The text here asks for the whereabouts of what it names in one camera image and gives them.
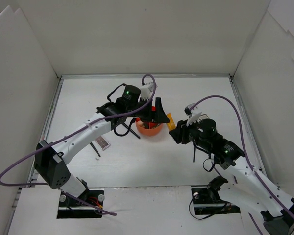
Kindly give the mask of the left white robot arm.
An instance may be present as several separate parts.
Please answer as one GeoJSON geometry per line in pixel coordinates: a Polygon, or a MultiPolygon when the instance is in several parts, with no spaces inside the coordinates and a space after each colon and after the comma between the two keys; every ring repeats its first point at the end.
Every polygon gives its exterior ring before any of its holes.
{"type": "Polygon", "coordinates": [[[127,118],[140,118],[156,124],[168,123],[161,98],[155,99],[156,107],[152,108],[156,87],[153,82],[143,84],[140,88],[126,85],[122,96],[116,101],[109,101],[97,108],[80,126],[81,132],[54,146],[48,146],[46,141],[41,141],[36,147],[38,153],[34,160],[35,170],[52,189],[68,193],[76,205],[84,205],[88,200],[87,184],[74,177],[67,165],[83,148],[125,123],[127,118]]]}

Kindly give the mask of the orange sunscreen tube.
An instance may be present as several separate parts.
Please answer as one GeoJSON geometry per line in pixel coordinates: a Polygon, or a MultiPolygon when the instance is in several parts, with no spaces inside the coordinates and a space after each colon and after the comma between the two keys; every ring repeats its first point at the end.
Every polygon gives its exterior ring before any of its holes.
{"type": "Polygon", "coordinates": [[[172,130],[174,130],[176,128],[175,122],[174,122],[174,120],[172,118],[171,113],[167,113],[167,117],[169,119],[169,123],[167,123],[167,128],[168,128],[169,131],[172,131],[172,130]]]}

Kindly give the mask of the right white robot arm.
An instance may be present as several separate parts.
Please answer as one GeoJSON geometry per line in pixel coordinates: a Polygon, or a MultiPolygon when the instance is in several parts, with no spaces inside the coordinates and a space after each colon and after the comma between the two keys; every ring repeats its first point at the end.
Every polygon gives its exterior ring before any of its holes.
{"type": "Polygon", "coordinates": [[[219,134],[214,120],[203,119],[190,125],[179,121],[169,134],[177,144],[192,143],[195,149],[213,156],[213,165],[219,165],[253,192],[250,195],[218,176],[207,185],[211,201],[227,201],[261,216],[264,228],[271,235],[290,235],[294,231],[294,198],[249,163],[246,153],[235,143],[219,134]]]}

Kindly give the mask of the beige makeup sponge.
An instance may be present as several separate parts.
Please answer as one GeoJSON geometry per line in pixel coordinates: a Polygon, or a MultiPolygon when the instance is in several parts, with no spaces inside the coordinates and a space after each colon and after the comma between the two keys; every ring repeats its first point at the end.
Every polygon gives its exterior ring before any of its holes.
{"type": "Polygon", "coordinates": [[[144,123],[142,121],[138,121],[137,124],[141,127],[144,127],[144,123]]]}

